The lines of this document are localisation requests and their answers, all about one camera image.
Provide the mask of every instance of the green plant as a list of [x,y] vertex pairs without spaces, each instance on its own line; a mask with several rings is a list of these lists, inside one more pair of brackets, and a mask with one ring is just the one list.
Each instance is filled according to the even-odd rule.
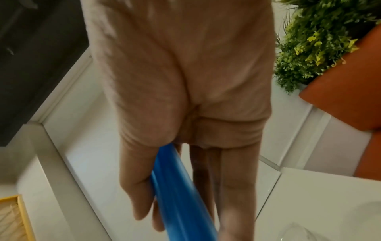
[[374,27],[379,19],[371,11],[381,4],[381,0],[278,2],[297,5],[284,21],[284,39],[277,39],[275,75],[287,93],[334,67],[345,53],[356,51],[358,39],[350,30],[362,24]]

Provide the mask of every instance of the dark panel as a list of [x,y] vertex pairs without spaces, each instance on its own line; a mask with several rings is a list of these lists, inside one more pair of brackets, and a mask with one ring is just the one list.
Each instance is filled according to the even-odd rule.
[[0,47],[13,44],[14,53],[0,56],[0,145],[28,122],[88,47],[79,0],[35,2],[39,9],[24,8],[0,39]]

